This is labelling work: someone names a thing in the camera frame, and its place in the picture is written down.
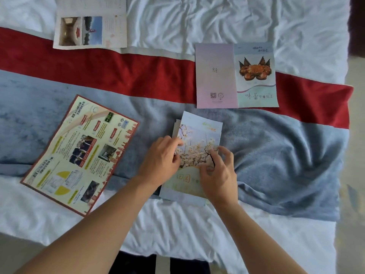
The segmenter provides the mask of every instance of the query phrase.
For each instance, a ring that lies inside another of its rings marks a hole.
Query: left hand
[[[147,151],[138,174],[142,180],[151,181],[156,188],[165,183],[179,169],[180,156],[175,149],[184,142],[180,138],[160,137]]]

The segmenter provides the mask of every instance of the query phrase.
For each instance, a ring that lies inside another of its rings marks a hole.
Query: pamphlet
[[[126,0],[57,0],[53,48],[125,47]]]
[[[204,206],[206,196],[200,185],[199,166],[203,163],[214,167],[209,150],[217,151],[221,139],[222,122],[206,119],[184,111],[182,119],[176,120],[173,137],[184,141],[176,148],[180,155],[179,170],[164,183],[159,196],[182,203]]]
[[[85,216],[137,127],[137,121],[77,95],[21,183]]]
[[[198,108],[278,107],[270,42],[195,45]]]

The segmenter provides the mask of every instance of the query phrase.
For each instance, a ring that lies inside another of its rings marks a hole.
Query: crab illustration
[[[267,76],[271,74],[270,59],[266,62],[262,57],[258,64],[251,65],[249,61],[244,58],[244,63],[240,62],[240,74],[246,81],[251,81],[254,78],[266,80]]]

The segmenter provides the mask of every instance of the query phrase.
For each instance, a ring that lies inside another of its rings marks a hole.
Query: red stripe
[[[196,104],[195,63],[118,54],[105,49],[56,50],[52,41],[0,28],[0,69],[125,94]],[[280,108],[262,108],[303,122],[349,128],[353,88],[276,73]]]

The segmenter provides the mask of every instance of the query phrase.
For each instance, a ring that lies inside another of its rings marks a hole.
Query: floor
[[[344,170],[341,174],[341,221],[337,225],[336,249],[338,251],[338,274],[365,273],[365,209],[357,205],[355,211],[353,203],[348,199],[348,185],[358,194],[357,199],[363,200],[365,207],[365,59],[351,58],[347,84],[353,85],[355,91],[349,102],[350,108],[350,142],[344,160]],[[34,257],[42,245],[16,239],[0,234],[0,273],[14,273],[21,265]],[[169,260],[158,258],[157,272],[164,274],[168,271]],[[212,266],[212,273],[220,272]]]

